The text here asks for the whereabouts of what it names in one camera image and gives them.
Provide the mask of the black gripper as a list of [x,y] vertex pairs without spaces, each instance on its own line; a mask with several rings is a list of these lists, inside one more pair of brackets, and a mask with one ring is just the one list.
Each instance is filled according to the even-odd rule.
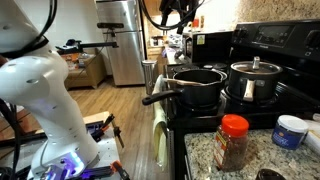
[[[161,30],[176,29],[178,34],[183,32],[184,27],[195,18],[196,11],[200,7],[199,0],[161,0],[159,11],[162,15]],[[176,11],[180,21],[174,25],[167,25],[168,16]]]

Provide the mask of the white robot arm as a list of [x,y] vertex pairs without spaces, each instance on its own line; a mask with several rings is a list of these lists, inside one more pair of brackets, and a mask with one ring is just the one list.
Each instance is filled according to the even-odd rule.
[[47,21],[37,30],[14,0],[0,0],[0,99],[27,109],[44,130],[47,141],[35,152],[28,176],[33,180],[80,176],[98,155],[76,101],[64,81],[68,65],[52,49],[45,31],[57,11],[49,0]]

